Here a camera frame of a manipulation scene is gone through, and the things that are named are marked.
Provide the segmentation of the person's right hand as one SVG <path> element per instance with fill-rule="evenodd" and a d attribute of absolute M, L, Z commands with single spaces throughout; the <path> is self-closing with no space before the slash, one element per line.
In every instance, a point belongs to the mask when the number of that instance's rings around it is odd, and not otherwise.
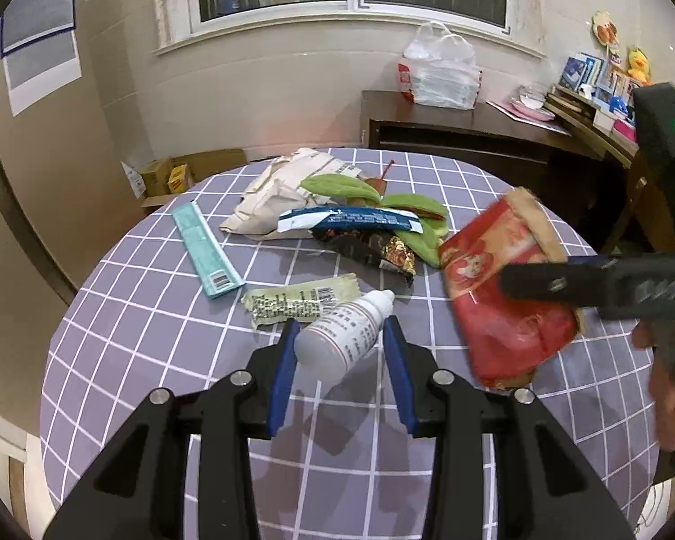
<path fill-rule="evenodd" d="M 649 394 L 655 401 L 655 429 L 663 451 L 675 451 L 675 378 L 655 356 L 649 379 Z"/>

